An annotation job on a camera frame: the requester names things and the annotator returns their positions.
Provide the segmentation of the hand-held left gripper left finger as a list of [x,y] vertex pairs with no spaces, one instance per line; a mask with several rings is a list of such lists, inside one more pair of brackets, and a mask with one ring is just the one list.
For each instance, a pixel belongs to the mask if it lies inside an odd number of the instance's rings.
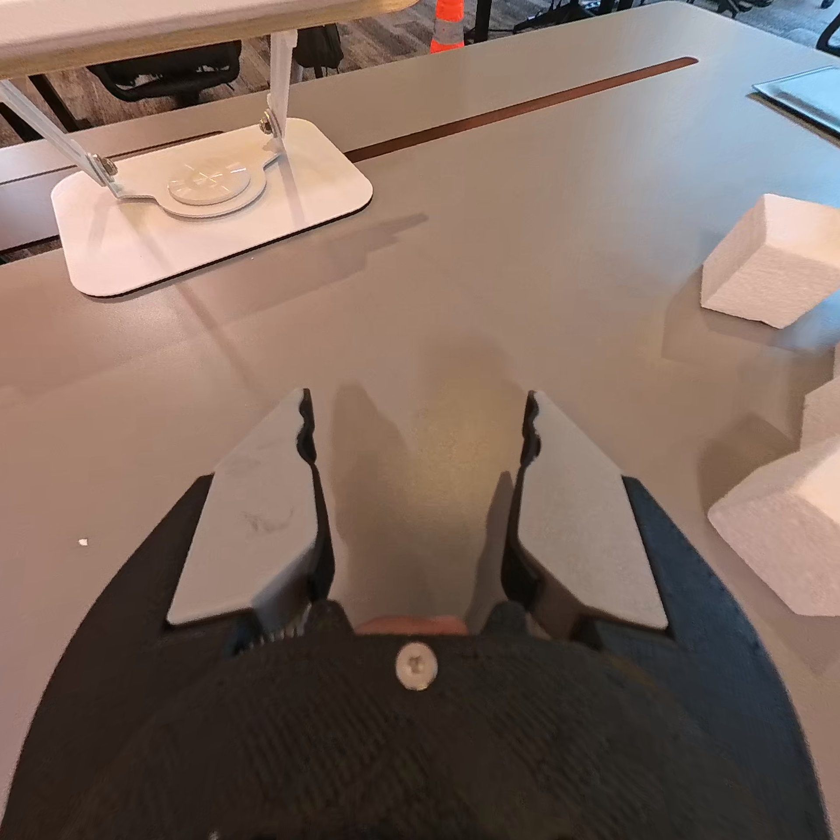
[[252,615],[295,624],[334,575],[308,388],[281,400],[213,472],[170,624]]

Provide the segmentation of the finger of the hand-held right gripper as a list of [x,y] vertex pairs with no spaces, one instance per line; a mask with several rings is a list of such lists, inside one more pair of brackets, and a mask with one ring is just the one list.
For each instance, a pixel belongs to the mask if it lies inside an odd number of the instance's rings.
[[775,330],[766,345],[795,354],[833,354],[839,343],[839,302],[823,301],[792,324]]

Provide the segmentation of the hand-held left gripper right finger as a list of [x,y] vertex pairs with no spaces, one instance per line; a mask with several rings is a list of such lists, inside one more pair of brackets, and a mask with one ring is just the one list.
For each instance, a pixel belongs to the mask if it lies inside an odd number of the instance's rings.
[[666,629],[623,473],[545,392],[528,394],[500,579],[542,629]]

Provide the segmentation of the white hard foam cube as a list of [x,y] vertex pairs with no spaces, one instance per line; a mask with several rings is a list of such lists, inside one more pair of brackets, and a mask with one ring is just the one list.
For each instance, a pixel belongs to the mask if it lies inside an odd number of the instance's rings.
[[839,376],[805,395],[800,449],[838,436]]
[[784,329],[838,289],[838,208],[765,193],[705,260],[700,305]]
[[839,615],[838,437],[757,468],[708,519],[793,613]]

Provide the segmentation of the grey flat pouch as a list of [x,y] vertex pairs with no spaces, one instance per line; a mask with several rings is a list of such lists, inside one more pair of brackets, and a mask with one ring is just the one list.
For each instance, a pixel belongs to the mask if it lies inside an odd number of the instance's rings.
[[839,137],[839,67],[825,66],[754,84],[752,91],[812,126]]

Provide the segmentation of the white document stand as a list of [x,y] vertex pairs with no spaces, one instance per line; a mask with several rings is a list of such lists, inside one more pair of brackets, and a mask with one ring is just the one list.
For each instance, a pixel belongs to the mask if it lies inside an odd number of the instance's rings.
[[[77,168],[50,194],[70,282],[115,298],[350,216],[370,181],[312,122],[288,117],[298,31],[405,1],[2,2],[2,103]],[[256,124],[121,161],[85,150],[12,78],[270,35]]]

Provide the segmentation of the black office chair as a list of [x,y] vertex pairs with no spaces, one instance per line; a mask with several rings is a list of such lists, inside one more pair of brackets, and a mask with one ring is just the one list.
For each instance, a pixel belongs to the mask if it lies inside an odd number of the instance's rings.
[[179,107],[190,107],[204,90],[238,78],[241,51],[242,42],[235,40],[103,62],[88,69],[123,102],[173,98]]

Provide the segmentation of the orange traffic cone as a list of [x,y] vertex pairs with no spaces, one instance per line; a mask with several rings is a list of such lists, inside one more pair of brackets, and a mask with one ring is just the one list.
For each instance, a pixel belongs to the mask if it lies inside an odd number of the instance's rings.
[[430,44],[432,55],[465,46],[465,1],[437,0],[433,36]]

